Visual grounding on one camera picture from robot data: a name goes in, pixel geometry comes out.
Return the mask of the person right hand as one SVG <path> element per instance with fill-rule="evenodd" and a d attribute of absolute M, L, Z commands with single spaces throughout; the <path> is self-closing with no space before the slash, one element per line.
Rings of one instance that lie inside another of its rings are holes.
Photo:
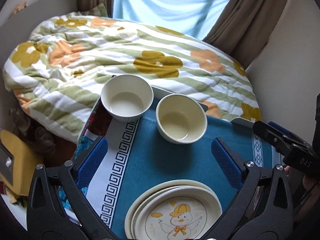
<path fill-rule="evenodd" d="M 319 200 L 319 182 L 290 166 L 285 167 L 293 206 L 314 206 Z"/>

